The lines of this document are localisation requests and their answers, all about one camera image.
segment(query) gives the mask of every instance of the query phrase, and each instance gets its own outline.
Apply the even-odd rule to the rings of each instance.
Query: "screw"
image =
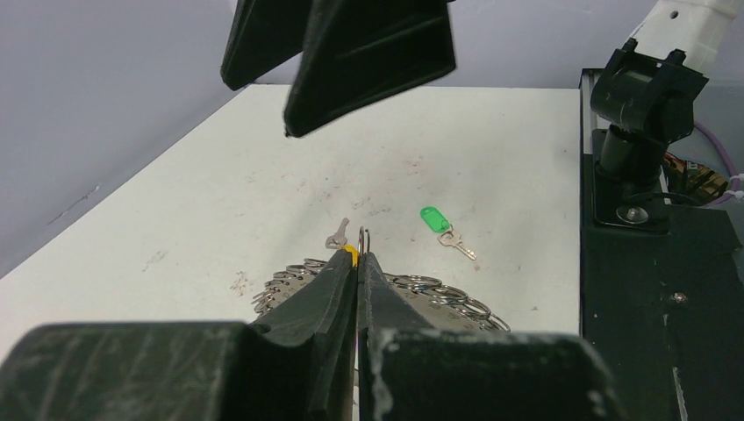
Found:
[[[672,294],[672,300],[677,304],[687,303],[687,296],[681,292],[675,292]]]

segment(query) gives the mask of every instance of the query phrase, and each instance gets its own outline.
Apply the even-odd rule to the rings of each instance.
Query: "metal key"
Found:
[[[347,225],[348,225],[348,218],[344,218],[341,221],[341,225],[339,225],[339,230],[334,235],[332,235],[331,237],[328,237],[325,240],[325,248],[330,248],[332,250],[340,250],[347,244],[347,237],[346,237]]]
[[[444,231],[439,237],[438,240],[440,241],[440,244],[447,247],[454,247],[462,252],[462,254],[465,254],[468,256],[468,259],[475,260],[476,254],[473,253],[472,250],[466,248],[462,244],[462,239],[460,237],[460,234],[458,234],[453,227],[450,226],[450,228],[446,231]]]

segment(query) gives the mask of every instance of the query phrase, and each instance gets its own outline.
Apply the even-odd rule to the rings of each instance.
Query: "wire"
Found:
[[[637,195],[632,195],[626,199],[629,203],[638,203],[638,202],[646,202],[650,199],[670,199],[670,200],[677,200],[678,202],[691,204],[692,206],[700,206],[700,202],[693,199],[692,197],[680,195],[679,193],[670,193],[665,191],[656,191],[653,193],[639,193]]]
[[[705,136],[706,139],[708,139],[709,142],[711,142],[711,145],[713,145],[713,148],[715,148],[716,152],[719,154],[720,159],[723,161],[723,165],[726,167],[726,171],[728,171],[729,176],[737,175],[739,173],[739,170],[736,169],[736,165],[734,165],[733,161],[731,160],[731,157],[728,156],[728,152],[726,152],[726,149],[723,147],[723,145],[720,143],[719,138],[716,137],[713,132],[708,130],[707,127],[702,125],[700,122],[695,122],[695,128],[703,133],[703,136]],[[731,184],[729,185],[730,191],[736,191],[739,189],[740,180],[739,179],[732,179]],[[723,196],[719,197],[718,199],[708,203],[705,205],[706,208],[711,206],[716,206],[719,204],[722,204],[723,202],[727,201],[733,197],[731,193],[723,194]]]

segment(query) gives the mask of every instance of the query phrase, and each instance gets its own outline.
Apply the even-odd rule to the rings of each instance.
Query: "white robot arm segment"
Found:
[[[630,38],[638,41],[637,53],[657,59],[682,50],[684,66],[706,74],[742,5],[744,0],[659,0]]]

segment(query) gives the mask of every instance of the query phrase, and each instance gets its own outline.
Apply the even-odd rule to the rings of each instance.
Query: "white tabletop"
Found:
[[[578,90],[421,88],[304,139],[252,86],[0,280],[0,360],[36,325],[255,319],[251,296],[343,217],[389,273],[432,275],[515,331],[578,333]],[[441,246],[438,207],[478,255]]]

